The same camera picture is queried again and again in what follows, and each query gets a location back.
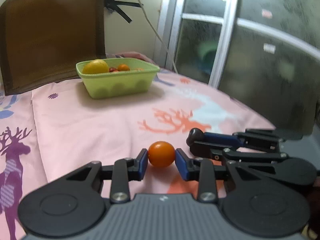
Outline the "orange cherry tomato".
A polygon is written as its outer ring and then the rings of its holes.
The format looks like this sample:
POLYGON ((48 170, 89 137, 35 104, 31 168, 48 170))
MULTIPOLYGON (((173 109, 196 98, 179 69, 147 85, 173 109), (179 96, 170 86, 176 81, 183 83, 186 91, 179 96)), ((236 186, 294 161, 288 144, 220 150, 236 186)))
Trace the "orange cherry tomato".
POLYGON ((175 161, 175 149, 168 142, 154 142, 148 149, 148 159, 156 168, 168 167, 175 161))

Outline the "orange fruit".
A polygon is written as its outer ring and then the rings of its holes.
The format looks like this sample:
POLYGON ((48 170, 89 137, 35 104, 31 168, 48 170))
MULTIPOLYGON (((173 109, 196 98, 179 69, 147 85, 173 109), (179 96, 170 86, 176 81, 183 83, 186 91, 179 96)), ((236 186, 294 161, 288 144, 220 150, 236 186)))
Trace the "orange fruit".
POLYGON ((120 71, 120 72, 130 71, 130 67, 129 67, 127 64, 120 64, 120 65, 117 67, 117 70, 120 71))

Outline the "pink deer-print bedsheet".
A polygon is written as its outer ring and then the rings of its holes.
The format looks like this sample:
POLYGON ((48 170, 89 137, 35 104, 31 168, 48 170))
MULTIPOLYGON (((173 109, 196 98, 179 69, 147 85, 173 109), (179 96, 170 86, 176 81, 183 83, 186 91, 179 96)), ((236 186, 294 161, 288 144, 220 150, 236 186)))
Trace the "pink deer-print bedsheet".
POLYGON ((157 141, 188 152, 186 138, 197 127, 231 134, 271 123, 242 103, 193 79, 161 70, 141 94, 95 100, 79 79, 1 95, 1 130, 20 128, 27 153, 13 144, 1 155, 1 174, 15 176, 1 203, 18 201, 42 185, 98 160, 110 165, 138 155, 157 141))

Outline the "green plastic basket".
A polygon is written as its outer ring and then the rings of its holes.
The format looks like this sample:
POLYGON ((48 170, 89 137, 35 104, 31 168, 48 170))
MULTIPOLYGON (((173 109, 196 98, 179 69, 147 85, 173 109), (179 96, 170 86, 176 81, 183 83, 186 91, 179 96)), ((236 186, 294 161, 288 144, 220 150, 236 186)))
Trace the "green plastic basket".
POLYGON ((105 99, 146 92, 160 71, 158 66, 134 58, 120 57, 103 60, 108 64, 109 68, 117 68, 120 64, 127 64, 130 67, 130 71, 82 74, 83 67, 91 60, 77 63, 75 65, 76 72, 93 99, 105 99))

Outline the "frosted glass sliding door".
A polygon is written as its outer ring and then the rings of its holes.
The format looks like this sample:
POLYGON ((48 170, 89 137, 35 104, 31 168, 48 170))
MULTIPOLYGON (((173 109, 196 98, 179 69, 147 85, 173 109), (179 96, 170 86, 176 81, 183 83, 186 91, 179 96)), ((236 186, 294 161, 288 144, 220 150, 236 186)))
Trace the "frosted glass sliding door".
POLYGON ((304 135, 319 124, 319 0, 162 0, 154 60, 304 135))

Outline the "red cherry tomato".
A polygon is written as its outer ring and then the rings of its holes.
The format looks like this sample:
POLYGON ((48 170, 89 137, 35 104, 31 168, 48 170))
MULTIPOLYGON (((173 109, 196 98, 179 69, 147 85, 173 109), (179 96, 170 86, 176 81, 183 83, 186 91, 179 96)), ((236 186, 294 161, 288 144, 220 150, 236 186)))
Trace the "red cherry tomato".
POLYGON ((118 70, 117 70, 117 68, 110 68, 110 69, 109 69, 109 72, 110 72, 110 73, 112 73, 112 72, 118 72, 118 70))

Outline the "yellow lemon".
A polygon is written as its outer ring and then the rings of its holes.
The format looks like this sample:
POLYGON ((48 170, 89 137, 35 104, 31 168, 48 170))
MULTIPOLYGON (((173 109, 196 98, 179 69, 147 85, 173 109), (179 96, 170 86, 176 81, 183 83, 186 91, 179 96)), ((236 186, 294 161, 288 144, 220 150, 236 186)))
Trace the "yellow lemon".
POLYGON ((82 74, 101 74, 108 73, 109 71, 109 66, 104 60, 96 59, 83 67, 82 74))

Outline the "brown seat cushion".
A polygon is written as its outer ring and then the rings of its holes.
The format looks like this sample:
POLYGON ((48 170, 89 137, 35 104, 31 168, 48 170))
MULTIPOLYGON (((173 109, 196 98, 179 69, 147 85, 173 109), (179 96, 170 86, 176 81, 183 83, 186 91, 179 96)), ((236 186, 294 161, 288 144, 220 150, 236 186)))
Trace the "brown seat cushion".
POLYGON ((104 0, 6 0, 1 74, 6 95, 77 77, 78 62, 105 54, 104 0))

